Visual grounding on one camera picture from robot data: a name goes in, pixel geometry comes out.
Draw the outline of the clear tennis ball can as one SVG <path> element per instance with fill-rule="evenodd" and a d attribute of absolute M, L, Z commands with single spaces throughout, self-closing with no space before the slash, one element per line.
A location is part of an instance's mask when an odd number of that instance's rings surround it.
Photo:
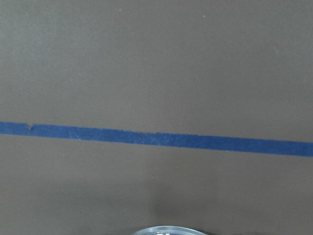
<path fill-rule="evenodd" d="M 154 226 L 136 231 L 132 235 L 205 235 L 205 233 L 180 226 Z"/>

